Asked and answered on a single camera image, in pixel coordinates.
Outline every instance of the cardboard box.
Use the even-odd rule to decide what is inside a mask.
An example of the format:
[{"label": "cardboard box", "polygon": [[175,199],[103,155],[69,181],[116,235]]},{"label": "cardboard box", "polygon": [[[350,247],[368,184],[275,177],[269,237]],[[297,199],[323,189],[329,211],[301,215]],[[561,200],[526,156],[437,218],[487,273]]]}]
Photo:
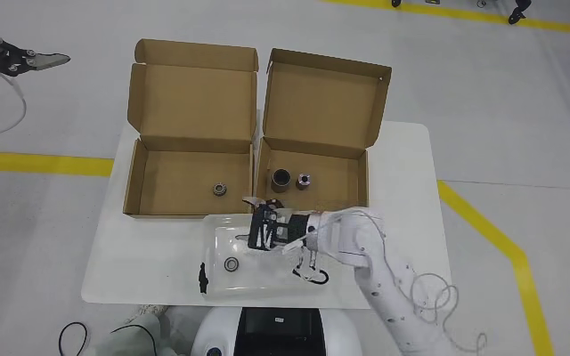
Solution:
[{"label": "cardboard box", "polygon": [[[366,149],[376,142],[392,69],[273,49],[265,95],[256,196],[301,210],[368,206]],[[276,169],[291,173],[275,193]],[[311,185],[298,190],[299,174]]]},{"label": "cardboard box", "polygon": [[[134,51],[128,122],[140,133],[123,212],[246,213],[253,190],[257,52],[143,39]],[[222,182],[227,193],[216,197]]]}]

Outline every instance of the robotic arm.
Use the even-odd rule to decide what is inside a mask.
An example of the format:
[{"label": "robotic arm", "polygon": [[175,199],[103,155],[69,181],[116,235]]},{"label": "robotic arm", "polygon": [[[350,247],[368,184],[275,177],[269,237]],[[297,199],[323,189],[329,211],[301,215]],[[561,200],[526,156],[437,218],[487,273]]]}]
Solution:
[{"label": "robotic arm", "polygon": [[69,61],[65,54],[41,54],[22,50],[0,38],[0,73],[17,77],[31,70],[44,70],[60,66]]},{"label": "robotic arm", "polygon": [[[403,356],[451,356],[455,355],[456,348],[478,353],[485,347],[485,334],[479,335],[473,350],[462,348],[447,335],[445,321],[449,315],[443,322],[438,322],[437,312],[450,301],[451,289],[456,293],[457,289],[444,281],[446,287],[435,300],[429,300],[428,293],[419,283],[419,277],[423,275],[418,276],[407,262],[390,250],[382,220],[368,208],[303,213],[282,209],[278,200],[253,205],[256,209],[248,247],[259,250],[281,247],[283,253],[307,248],[312,254],[325,254],[353,266],[357,285]],[[313,257],[311,268],[315,270]],[[324,274],[326,283],[329,276]],[[441,279],[435,274],[428,275]],[[428,314],[433,315],[430,320],[426,318]]]}]

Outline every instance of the box lid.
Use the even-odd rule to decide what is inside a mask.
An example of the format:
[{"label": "box lid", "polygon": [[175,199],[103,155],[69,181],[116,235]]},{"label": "box lid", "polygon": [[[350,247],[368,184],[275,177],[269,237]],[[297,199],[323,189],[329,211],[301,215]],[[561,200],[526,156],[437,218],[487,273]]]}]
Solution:
[{"label": "box lid", "polygon": [[376,142],[391,68],[273,49],[268,72],[267,141],[307,153],[336,150],[339,156]]},{"label": "box lid", "polygon": [[143,140],[248,147],[257,121],[255,48],[142,39],[134,58],[127,116]]}]

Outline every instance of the cable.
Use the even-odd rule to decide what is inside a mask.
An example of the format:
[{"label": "cable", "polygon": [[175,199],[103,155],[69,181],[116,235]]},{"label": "cable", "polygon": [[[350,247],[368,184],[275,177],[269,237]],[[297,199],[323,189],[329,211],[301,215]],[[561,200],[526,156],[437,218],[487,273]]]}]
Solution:
[{"label": "cable", "polygon": [[[390,272],[390,276],[392,277],[392,281],[394,282],[395,287],[400,291],[402,296],[408,302],[411,303],[412,307],[414,308],[414,311],[419,309],[421,311],[433,311],[435,314],[433,320],[426,320],[425,318],[416,314],[420,320],[422,320],[428,324],[437,324],[437,322],[438,322],[437,311],[440,310],[441,308],[443,308],[445,305],[447,305],[451,301],[451,290],[455,291],[455,294],[456,294],[455,304],[453,305],[449,314],[447,314],[447,316],[444,318],[444,321],[442,322],[442,330],[444,332],[445,337],[447,337],[447,339],[450,341],[450,343],[452,343],[452,345],[455,348],[457,348],[458,350],[460,350],[462,352],[474,353],[475,355],[478,356],[480,354],[480,352],[487,346],[487,334],[486,333],[484,333],[484,332],[479,333],[477,335],[477,338],[476,338],[475,348],[470,349],[470,348],[466,348],[466,347],[459,345],[452,338],[449,331],[447,330],[447,327],[445,326],[447,323],[447,320],[453,315],[453,313],[455,312],[455,310],[457,309],[457,307],[460,303],[460,291],[459,291],[459,289],[454,285],[450,285],[442,276],[440,276],[436,273],[423,273],[423,274],[420,274],[414,278],[413,282],[410,285],[410,296],[407,296],[403,292],[402,288],[400,287],[400,284],[398,283],[398,278],[395,276],[394,271],[392,270],[392,267],[390,266],[390,263],[388,263],[387,256],[386,256],[386,234],[380,229],[378,224],[374,221],[374,217],[372,217],[366,211],[364,211],[363,209],[358,208],[358,207],[349,207],[348,209],[339,210],[339,211],[335,212],[335,214],[346,214],[346,213],[352,213],[352,212],[360,213],[360,214],[366,216],[372,222],[374,227],[376,227],[376,230],[378,231],[378,233],[380,235],[380,240],[382,241],[382,253],[383,253],[383,257],[384,257],[384,263],[386,264],[386,267],[388,268],[388,271]],[[312,231],[311,233],[315,234],[316,231],[321,230],[321,229],[327,227],[328,225],[335,223],[339,218],[340,218],[340,216],[336,216],[335,219],[326,222],[322,226],[319,226],[319,228],[317,228],[315,231]],[[303,236],[302,238],[300,238],[298,240],[306,239],[308,235],[309,234],[306,234],[305,236]],[[415,284],[418,282],[419,279],[427,277],[427,276],[436,277],[436,278],[440,279],[445,284],[445,287],[438,293],[433,307],[419,305],[415,302],[415,300],[413,300],[413,288],[414,288]],[[447,292],[447,299],[445,300],[445,302],[443,302],[440,305],[440,304],[438,304],[438,301],[441,299],[441,297],[443,296],[443,294],[445,292]]]},{"label": "cable", "polygon": [[20,86],[18,85],[18,82],[16,82],[16,79],[10,80],[3,74],[0,74],[0,77],[2,77],[2,79],[5,80],[6,83],[8,83],[13,88],[13,90],[14,90],[14,92],[16,92],[16,94],[18,94],[18,96],[21,99],[21,103],[23,105],[21,117],[16,122],[14,122],[12,125],[8,126],[8,128],[0,130],[0,134],[3,134],[7,131],[12,130],[14,127],[16,127],[21,122],[21,120],[23,120],[26,117],[26,113],[28,112],[28,104],[26,103],[26,99],[24,99],[24,92],[20,89]]},{"label": "cable", "polygon": [[158,356],[158,354],[157,354],[157,345],[156,345],[156,343],[154,342],[154,337],[152,337],[151,332],[150,332],[147,328],[145,328],[144,326],[142,326],[142,325],[129,324],[129,325],[125,325],[124,327],[116,328],[115,330],[111,331],[110,333],[112,334],[112,333],[114,333],[114,332],[116,332],[116,331],[119,331],[119,330],[122,330],[122,329],[124,329],[124,328],[141,328],[142,330],[146,331],[146,333],[151,337],[151,340],[152,340],[152,350],[154,351],[154,356]]},{"label": "cable", "polygon": [[79,325],[83,328],[84,336],[83,336],[83,343],[81,344],[81,347],[79,348],[79,351],[77,352],[77,356],[79,356],[79,354],[83,351],[83,348],[86,346],[86,342],[87,342],[87,327],[84,323],[79,322],[79,321],[74,321],[74,322],[70,322],[68,325],[66,325],[60,332],[60,340],[58,341],[58,346],[60,348],[60,356],[64,356],[63,355],[63,350],[61,348],[61,340],[63,338],[63,333],[65,332],[65,330],[67,328],[69,328],[72,325]]},{"label": "cable", "polygon": [[[61,340],[62,340],[62,338],[63,338],[63,333],[65,332],[65,330],[66,330],[67,328],[69,328],[69,327],[72,326],[72,325],[79,325],[79,326],[81,326],[81,327],[83,328],[83,330],[85,331],[85,335],[84,335],[84,337],[83,337],[83,343],[81,344],[81,348],[79,348],[79,351],[77,352],[77,356],[79,356],[79,354],[83,351],[83,348],[84,348],[85,345],[86,345],[87,334],[88,334],[88,333],[87,333],[87,327],[86,327],[86,325],[85,325],[84,323],[82,323],[82,322],[79,322],[79,321],[70,322],[70,323],[69,323],[68,325],[66,325],[66,326],[61,330],[61,332],[60,332],[60,339],[59,339],[59,342],[58,342],[59,349],[60,349],[60,356],[65,356],[65,355],[63,354],[63,350],[62,350],[62,348],[61,348]],[[158,354],[157,354],[157,345],[156,345],[156,342],[154,341],[154,337],[152,336],[151,332],[150,332],[147,328],[145,328],[144,326],[142,326],[142,325],[138,325],[138,324],[125,325],[124,327],[116,328],[115,330],[111,331],[110,334],[113,334],[114,332],[117,332],[117,331],[122,330],[122,329],[124,329],[124,328],[141,328],[142,330],[144,330],[144,331],[151,337],[152,350],[154,351],[154,356],[158,356]]]}]

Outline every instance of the white cable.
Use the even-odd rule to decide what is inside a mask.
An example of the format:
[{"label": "white cable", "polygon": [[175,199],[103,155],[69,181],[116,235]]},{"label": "white cable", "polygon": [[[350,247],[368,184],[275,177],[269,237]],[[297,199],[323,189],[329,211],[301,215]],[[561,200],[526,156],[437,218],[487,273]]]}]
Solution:
[{"label": "white cable", "polygon": [[[414,308],[414,310],[416,309],[420,309],[421,311],[433,311],[434,312],[434,319],[433,320],[426,320],[424,318],[422,318],[421,316],[418,315],[419,319],[428,323],[428,324],[437,324],[438,318],[437,318],[437,311],[440,310],[441,308],[443,308],[445,305],[447,305],[450,300],[451,300],[451,290],[455,291],[455,304],[453,305],[452,309],[450,310],[449,314],[447,314],[447,316],[444,318],[444,321],[442,322],[442,330],[444,332],[445,337],[447,337],[447,339],[450,341],[450,343],[452,343],[452,345],[462,351],[462,352],[466,352],[466,353],[474,353],[475,355],[479,355],[480,352],[487,346],[487,334],[486,333],[479,333],[477,335],[476,338],[476,346],[475,348],[466,348],[463,347],[461,345],[459,345],[450,335],[449,331],[447,330],[447,327],[445,326],[447,323],[447,320],[453,315],[453,313],[455,312],[455,310],[457,309],[459,303],[460,303],[460,291],[459,289],[454,286],[454,285],[450,285],[442,276],[440,276],[439,274],[436,273],[423,273],[420,274],[418,276],[416,276],[413,280],[413,282],[411,283],[410,286],[410,296],[407,296],[403,290],[400,288],[400,284],[398,283],[398,279],[396,278],[394,271],[392,270],[392,267],[390,266],[390,263],[388,263],[387,257],[386,257],[386,234],[380,229],[380,227],[378,226],[378,224],[374,221],[374,218],[372,216],[370,216],[366,211],[364,211],[361,208],[358,207],[349,207],[348,209],[344,209],[344,210],[339,210],[335,213],[352,213],[352,212],[357,212],[360,214],[363,214],[364,216],[366,216],[371,222],[372,224],[374,224],[374,226],[376,227],[376,230],[378,231],[379,235],[380,235],[380,240],[382,241],[382,250],[383,250],[383,255],[384,255],[384,263],[386,264],[386,267],[388,268],[388,271],[390,272],[390,275],[392,276],[392,281],[394,282],[394,285],[397,287],[397,289],[400,291],[400,293],[402,294],[402,296],[411,303],[412,307]],[[315,232],[317,232],[318,230],[321,230],[325,227],[327,227],[328,225],[331,225],[332,223],[335,223],[337,220],[332,220],[332,221],[328,221],[327,223],[323,224],[322,226],[319,226],[318,229],[316,229],[315,231],[312,231],[312,234],[315,234]],[[305,236],[303,236],[302,238],[296,240],[303,240],[306,239],[307,236],[309,234],[306,234]],[[422,277],[427,277],[427,276],[432,276],[432,277],[436,277],[438,279],[440,279],[444,284],[445,287],[438,293],[436,301],[434,302],[434,306],[433,307],[428,307],[428,306],[424,306],[424,305],[419,305],[417,304],[414,300],[413,300],[413,288],[414,285],[418,282],[419,279],[421,279]],[[442,303],[441,305],[438,304],[438,301],[441,299],[441,297],[444,295],[444,293],[447,292],[447,299],[445,300],[444,303]]]},{"label": "white cable", "polygon": [[24,99],[24,92],[21,90],[20,86],[18,85],[18,82],[16,82],[16,79],[8,79],[7,77],[5,77],[3,74],[0,74],[0,77],[2,77],[3,80],[6,81],[6,83],[8,83],[14,90],[14,92],[16,92],[18,94],[18,96],[21,99],[21,103],[22,103],[22,112],[21,112],[21,117],[14,122],[12,125],[8,126],[5,129],[0,130],[0,134],[3,134],[7,131],[12,130],[14,127],[16,127],[21,120],[23,120],[26,117],[26,113],[28,112],[28,104],[26,103],[26,99]]}]

